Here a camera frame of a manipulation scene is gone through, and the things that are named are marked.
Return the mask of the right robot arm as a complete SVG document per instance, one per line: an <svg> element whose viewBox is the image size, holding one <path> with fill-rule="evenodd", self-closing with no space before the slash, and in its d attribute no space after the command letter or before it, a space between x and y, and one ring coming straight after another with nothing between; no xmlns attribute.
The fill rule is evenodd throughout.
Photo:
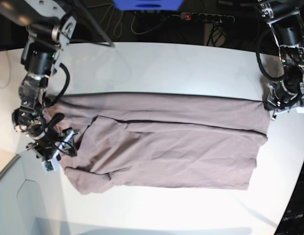
<svg viewBox="0 0 304 235"><path fill-rule="evenodd" d="M45 170L56 170L62 153L76 156L75 131L69 128L57 132L54 127L64 115L58 113L46 121L44 110L57 103L69 85L70 75L61 59L70 44L76 20L56 0L0 0L0 14L24 26L28 32L21 56L26 76L18 91L20 107L12 113L14 129L33 139L27 149L41 159ZM48 79L59 68L65 72L65 85L54 100L49 100L46 97Z"/></svg>

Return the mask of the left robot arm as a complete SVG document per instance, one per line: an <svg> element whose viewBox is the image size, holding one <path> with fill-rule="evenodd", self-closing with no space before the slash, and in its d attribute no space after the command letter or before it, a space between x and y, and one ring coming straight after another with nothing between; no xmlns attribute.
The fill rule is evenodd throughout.
<svg viewBox="0 0 304 235"><path fill-rule="evenodd" d="M261 73L269 80L265 109L277 115L304 107L304 22L300 9L304 0L259 0L255 4L268 29L256 45L256 59ZM271 34L279 50L283 75L272 77L260 58L263 38Z"/></svg>

